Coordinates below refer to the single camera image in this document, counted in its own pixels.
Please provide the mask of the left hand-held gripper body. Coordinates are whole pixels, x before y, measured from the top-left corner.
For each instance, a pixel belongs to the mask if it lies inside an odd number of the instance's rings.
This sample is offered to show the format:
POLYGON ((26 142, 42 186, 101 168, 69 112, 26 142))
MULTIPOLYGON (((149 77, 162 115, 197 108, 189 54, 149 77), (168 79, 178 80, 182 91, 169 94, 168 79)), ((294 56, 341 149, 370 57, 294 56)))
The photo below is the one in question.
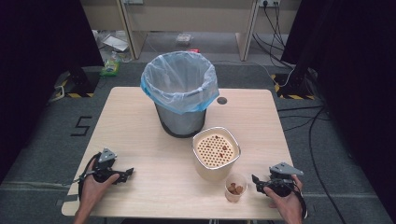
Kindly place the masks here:
POLYGON ((104 183, 114 174, 121 175, 121 172, 114 171, 112 166, 117 158, 117 155, 109 148, 105 147, 102 152, 95 156, 95 162, 92 167, 93 177, 97 182, 104 183))

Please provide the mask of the person's right hand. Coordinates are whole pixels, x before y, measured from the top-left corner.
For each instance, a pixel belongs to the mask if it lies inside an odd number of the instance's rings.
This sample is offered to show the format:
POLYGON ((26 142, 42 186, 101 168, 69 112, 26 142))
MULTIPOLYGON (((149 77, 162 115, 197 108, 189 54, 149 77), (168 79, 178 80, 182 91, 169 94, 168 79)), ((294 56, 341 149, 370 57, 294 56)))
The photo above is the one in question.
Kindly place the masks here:
POLYGON ((298 197, 291 193, 287 197, 280 197, 270 188, 264 187, 265 193, 272 200, 269 203, 269 207, 276 209, 285 218, 301 218, 303 219, 303 208, 298 197))

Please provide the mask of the person's left hand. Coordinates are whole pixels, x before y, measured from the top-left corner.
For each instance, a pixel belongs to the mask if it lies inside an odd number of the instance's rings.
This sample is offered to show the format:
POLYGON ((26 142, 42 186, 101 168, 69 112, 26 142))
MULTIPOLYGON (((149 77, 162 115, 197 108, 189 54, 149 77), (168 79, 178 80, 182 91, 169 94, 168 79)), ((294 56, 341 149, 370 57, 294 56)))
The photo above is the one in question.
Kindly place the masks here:
POLYGON ((119 174, 114 174, 108 180, 101 183, 97 182, 93 175, 87 175, 84 180, 78 210, 89 214, 96 204, 103 198, 106 190, 112 186, 119 177, 119 174))

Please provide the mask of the translucent blue bin bag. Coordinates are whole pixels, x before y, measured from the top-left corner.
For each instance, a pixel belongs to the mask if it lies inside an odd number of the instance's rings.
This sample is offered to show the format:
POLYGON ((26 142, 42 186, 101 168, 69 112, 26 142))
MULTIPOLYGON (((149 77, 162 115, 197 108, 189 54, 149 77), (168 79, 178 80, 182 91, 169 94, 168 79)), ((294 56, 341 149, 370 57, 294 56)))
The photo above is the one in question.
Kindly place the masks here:
POLYGON ((215 66, 192 51, 154 58, 142 73, 140 87, 154 103, 179 115, 204 111, 219 96, 215 66))

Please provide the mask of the pile of clear plastic bags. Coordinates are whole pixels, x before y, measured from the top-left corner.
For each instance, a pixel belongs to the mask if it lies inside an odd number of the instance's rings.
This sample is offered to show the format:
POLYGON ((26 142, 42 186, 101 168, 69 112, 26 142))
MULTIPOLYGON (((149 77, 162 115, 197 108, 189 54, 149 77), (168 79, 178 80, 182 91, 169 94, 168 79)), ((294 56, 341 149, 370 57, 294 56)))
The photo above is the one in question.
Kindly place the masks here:
POLYGON ((132 54, 127 35, 122 30, 92 30, 96 45, 104 61, 113 58, 122 63, 129 63, 132 54))

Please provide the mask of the small clear plastic cup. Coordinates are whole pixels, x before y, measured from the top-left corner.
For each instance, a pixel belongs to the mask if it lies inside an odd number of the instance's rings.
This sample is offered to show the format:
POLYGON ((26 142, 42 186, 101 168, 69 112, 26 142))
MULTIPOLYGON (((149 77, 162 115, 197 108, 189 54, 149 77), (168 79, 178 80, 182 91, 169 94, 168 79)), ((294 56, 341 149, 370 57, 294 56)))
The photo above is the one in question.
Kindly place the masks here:
POLYGON ((237 203, 241 197, 245 194, 248 188, 248 182, 246 181, 245 177, 240 174, 230 174, 225 181, 225 198, 231 203, 237 203), (237 185, 244 187, 244 192, 241 195, 232 195, 227 191, 227 187, 231 183, 236 183, 237 185))

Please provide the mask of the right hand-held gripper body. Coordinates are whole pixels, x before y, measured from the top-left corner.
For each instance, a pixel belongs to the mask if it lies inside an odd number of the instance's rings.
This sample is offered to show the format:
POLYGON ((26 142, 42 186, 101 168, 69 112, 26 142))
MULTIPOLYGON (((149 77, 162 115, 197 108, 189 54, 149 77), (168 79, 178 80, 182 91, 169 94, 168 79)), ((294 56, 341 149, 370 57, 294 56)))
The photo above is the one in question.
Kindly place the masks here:
POLYGON ((286 197, 294 190, 293 175, 304 175, 304 172, 281 162, 269 167, 270 180, 264 186, 270 188, 280 197, 286 197))

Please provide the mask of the perforated cream strainer insert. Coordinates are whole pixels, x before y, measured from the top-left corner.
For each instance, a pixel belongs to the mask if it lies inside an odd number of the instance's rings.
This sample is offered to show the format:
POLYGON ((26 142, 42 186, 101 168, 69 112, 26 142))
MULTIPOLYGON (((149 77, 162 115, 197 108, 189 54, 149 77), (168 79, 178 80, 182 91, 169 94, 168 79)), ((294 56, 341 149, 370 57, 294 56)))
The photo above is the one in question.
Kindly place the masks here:
POLYGON ((218 168, 231 161, 237 156, 237 150, 234 148, 231 140, 222 134, 209 134, 202 137, 195 147, 198 158, 201 163, 208 168, 218 168))

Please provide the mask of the brown food pieces in cup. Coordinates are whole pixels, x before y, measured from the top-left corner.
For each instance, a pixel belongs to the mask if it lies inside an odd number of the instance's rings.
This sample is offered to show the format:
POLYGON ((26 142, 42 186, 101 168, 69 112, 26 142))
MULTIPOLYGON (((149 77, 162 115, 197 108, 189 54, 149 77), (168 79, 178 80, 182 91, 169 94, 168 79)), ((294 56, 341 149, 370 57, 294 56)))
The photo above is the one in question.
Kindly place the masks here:
POLYGON ((231 183, 227 187, 227 191, 232 195, 241 195, 244 192, 244 187, 237 185, 236 183, 231 183))

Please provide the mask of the grey metal mesh bin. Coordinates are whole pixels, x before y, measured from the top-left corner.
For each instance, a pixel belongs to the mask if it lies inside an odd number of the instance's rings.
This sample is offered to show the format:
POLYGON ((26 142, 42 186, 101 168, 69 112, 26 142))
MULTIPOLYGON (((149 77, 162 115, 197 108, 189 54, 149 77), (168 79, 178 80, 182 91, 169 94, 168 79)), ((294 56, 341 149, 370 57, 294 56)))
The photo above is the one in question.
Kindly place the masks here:
POLYGON ((176 138, 189 138, 198 134, 205 125, 206 111, 179 115, 160 105, 155 105, 163 129, 176 138))

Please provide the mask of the clear plastic packet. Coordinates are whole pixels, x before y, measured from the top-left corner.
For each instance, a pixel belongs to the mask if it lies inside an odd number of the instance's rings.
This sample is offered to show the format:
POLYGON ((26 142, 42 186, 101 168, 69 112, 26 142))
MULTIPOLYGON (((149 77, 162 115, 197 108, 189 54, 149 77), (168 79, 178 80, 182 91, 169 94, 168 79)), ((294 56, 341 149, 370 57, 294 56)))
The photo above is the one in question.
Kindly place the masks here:
POLYGON ((176 45, 181 47, 187 47, 191 44, 193 36, 190 34, 178 34, 176 37, 176 45))

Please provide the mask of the cream square container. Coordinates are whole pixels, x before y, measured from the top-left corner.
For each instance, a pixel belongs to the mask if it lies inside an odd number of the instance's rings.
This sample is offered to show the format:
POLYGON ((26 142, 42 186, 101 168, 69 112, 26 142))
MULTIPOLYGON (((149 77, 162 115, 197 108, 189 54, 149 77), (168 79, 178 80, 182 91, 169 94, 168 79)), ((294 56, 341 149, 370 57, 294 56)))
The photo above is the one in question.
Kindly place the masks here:
POLYGON ((195 156, 194 165, 195 165, 196 172, 198 173, 198 175, 201 178, 203 178, 205 180, 208 180, 208 181, 220 181, 220 180, 224 179, 225 177, 227 177, 228 174, 230 173, 232 167, 233 167, 233 164, 239 159, 239 157, 241 155, 241 149, 240 149, 240 146, 237 143, 236 139, 224 127, 212 127, 212 128, 203 130, 203 131, 199 132, 198 134, 196 134, 192 138, 192 152, 193 152, 193 154, 195 156), (231 140, 234 148, 237 150, 237 156, 236 156, 236 158, 233 161, 231 161, 231 162, 229 162, 229 163, 227 163, 227 164, 225 164, 225 165, 223 165, 221 167, 218 167, 218 168, 208 168, 205 165, 203 165, 201 163, 200 159, 198 158, 197 153, 195 151, 195 147, 197 145, 197 142, 202 137, 207 136, 209 134, 213 134, 213 133, 222 134, 222 135, 227 136, 231 140))

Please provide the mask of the dark curtain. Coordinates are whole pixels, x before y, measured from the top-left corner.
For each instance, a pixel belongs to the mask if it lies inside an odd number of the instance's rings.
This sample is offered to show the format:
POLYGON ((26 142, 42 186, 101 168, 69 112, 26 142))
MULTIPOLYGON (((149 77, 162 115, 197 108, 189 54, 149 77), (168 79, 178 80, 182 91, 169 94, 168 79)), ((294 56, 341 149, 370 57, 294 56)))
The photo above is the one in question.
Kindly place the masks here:
POLYGON ((0 182, 58 76, 101 63, 80 0, 0 0, 0 182))
POLYGON ((351 154, 396 222, 396 0, 301 0, 282 58, 318 72, 351 154))

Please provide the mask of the black stand base striped tape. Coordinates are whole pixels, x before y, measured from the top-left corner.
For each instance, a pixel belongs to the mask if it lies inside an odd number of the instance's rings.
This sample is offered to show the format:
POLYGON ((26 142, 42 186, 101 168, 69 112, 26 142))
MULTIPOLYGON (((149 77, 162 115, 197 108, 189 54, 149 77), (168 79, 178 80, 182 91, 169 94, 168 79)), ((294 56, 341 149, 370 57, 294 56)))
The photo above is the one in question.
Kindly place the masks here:
POLYGON ((305 77, 293 77, 292 73, 293 70, 270 76, 275 86, 276 96, 283 99, 314 100, 315 94, 305 77))
POLYGON ((99 72, 91 68, 80 68, 77 73, 64 72, 54 85, 55 97, 93 97, 99 78, 99 72))

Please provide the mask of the green packet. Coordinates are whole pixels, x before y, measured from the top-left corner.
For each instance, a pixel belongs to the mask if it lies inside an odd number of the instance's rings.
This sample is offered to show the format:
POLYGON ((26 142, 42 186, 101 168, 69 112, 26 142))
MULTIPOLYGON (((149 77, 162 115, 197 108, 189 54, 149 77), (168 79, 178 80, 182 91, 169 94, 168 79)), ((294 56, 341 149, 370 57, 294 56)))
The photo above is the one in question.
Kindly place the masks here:
POLYGON ((100 71, 102 77, 114 77, 120 70, 120 62, 118 60, 106 60, 104 67, 100 71))

